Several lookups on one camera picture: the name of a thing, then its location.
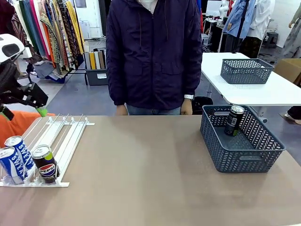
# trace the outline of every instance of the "black can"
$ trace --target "black can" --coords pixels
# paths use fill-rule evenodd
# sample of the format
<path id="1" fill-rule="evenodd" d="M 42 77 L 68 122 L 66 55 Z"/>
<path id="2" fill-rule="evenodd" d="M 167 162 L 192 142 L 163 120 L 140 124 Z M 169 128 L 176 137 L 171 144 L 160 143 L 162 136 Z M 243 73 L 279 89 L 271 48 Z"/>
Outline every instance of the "black can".
<path id="1" fill-rule="evenodd" d="M 229 116 L 227 118 L 227 123 L 225 127 L 225 134 L 228 136 L 236 136 L 239 130 L 239 124 L 243 118 L 245 109 L 238 105 L 233 105 L 231 107 Z"/>
<path id="2" fill-rule="evenodd" d="M 50 147 L 47 145 L 37 146 L 32 150 L 32 159 L 44 178 L 45 184 L 54 184 L 55 179 L 60 176 L 60 170 Z"/>

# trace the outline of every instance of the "plastic basket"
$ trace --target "plastic basket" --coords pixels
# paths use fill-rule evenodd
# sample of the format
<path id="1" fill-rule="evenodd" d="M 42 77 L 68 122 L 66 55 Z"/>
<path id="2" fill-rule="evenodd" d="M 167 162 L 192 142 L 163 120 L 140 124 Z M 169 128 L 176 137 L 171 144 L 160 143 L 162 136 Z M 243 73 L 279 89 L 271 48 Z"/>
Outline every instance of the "plastic basket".
<path id="1" fill-rule="evenodd" d="M 248 106 L 235 137 L 224 133 L 230 105 L 203 106 L 201 133 L 212 161 L 223 173 L 268 172 L 285 146 Z"/>
<path id="2" fill-rule="evenodd" d="M 260 59 L 224 59 L 221 76 L 229 84 L 265 84 L 273 68 Z"/>

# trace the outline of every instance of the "brown tabletop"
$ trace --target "brown tabletop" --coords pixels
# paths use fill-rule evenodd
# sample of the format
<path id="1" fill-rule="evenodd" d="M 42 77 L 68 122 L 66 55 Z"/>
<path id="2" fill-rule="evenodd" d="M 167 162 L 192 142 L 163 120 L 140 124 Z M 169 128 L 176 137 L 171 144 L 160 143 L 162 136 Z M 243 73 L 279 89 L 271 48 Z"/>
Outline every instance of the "brown tabletop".
<path id="1" fill-rule="evenodd" d="M 301 223 L 301 168 L 216 171 L 199 116 L 90 116 L 63 181 L 0 188 L 1 226 L 281 226 Z M 42 123 L 26 139 L 31 139 Z"/>

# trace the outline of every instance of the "pepsi logo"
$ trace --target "pepsi logo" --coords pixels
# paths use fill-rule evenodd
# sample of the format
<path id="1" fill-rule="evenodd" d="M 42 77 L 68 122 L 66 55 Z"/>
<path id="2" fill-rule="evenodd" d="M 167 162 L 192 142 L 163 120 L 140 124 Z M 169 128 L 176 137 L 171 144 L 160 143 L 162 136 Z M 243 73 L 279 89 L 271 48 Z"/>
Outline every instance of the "pepsi logo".
<path id="1" fill-rule="evenodd" d="M 40 174 L 43 177 L 50 177 L 55 174 L 55 165 L 54 164 L 48 164 L 46 166 L 42 166 L 39 168 Z"/>

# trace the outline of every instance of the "purple jacket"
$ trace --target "purple jacket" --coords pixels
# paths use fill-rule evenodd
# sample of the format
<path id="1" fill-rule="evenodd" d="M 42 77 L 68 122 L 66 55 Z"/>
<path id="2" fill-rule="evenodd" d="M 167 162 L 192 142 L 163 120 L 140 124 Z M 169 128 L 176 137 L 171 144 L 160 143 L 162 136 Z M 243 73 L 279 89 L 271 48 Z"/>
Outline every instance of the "purple jacket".
<path id="1" fill-rule="evenodd" d="M 202 63 L 196 0 L 113 0 L 107 19 L 109 92 L 115 105 L 169 110 L 194 95 Z"/>

